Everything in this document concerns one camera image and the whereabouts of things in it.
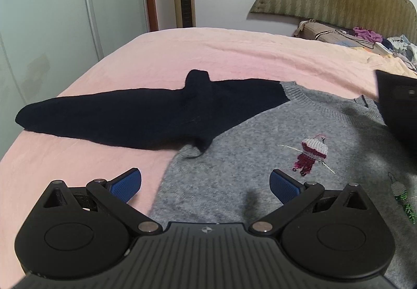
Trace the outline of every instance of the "black device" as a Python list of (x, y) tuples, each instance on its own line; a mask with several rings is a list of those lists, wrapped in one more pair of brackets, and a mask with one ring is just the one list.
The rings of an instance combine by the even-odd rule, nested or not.
[(395, 252), (384, 220), (356, 183), (325, 190), (274, 170), (283, 206), (242, 223), (162, 226), (127, 201), (133, 168), (85, 187), (49, 184), (15, 240), (26, 277), (39, 289), (395, 288), (384, 273)]
[(417, 157), (417, 79), (376, 70), (379, 111), (391, 133)]

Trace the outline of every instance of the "gray sweater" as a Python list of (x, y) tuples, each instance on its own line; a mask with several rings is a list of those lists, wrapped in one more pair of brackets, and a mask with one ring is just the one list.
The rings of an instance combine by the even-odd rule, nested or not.
[(356, 182), (395, 238), (396, 253), (385, 276), (401, 289), (413, 288), (417, 226), (400, 196), (404, 199), (405, 187), (407, 201), (417, 208), (416, 164), (389, 133), (372, 100), (281, 84), (288, 102), (222, 133), (204, 153), (191, 145), (179, 151), (165, 172), (151, 218), (163, 225), (253, 222), (282, 205), (269, 189), (273, 169), (326, 189)]

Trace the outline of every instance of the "logo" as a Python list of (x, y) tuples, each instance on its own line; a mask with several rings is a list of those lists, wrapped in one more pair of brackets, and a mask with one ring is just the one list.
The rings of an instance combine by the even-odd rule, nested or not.
[(213, 229), (210, 227), (204, 227), (204, 228), (201, 228), (201, 230), (203, 233), (211, 233), (213, 231)]

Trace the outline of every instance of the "pile of clothes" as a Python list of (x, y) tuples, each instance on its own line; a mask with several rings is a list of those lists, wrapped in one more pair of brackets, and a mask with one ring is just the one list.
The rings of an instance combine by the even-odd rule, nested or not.
[(372, 30), (353, 28), (353, 31), (357, 37), (374, 44), (381, 43), (394, 57), (400, 58), (409, 69), (417, 71), (417, 46), (411, 43), (405, 35), (385, 39)]

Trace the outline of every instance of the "metal screw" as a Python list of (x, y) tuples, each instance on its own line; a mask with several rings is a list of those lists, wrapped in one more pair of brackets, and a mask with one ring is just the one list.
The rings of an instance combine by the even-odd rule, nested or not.
[(267, 233), (268, 231), (271, 231), (273, 227), (272, 224), (268, 222), (259, 221), (252, 224), (252, 228), (260, 233)]
[(142, 222), (138, 225), (138, 229), (140, 231), (143, 231), (144, 233), (153, 233), (154, 231), (157, 231), (159, 228), (159, 225), (155, 222), (146, 221)]

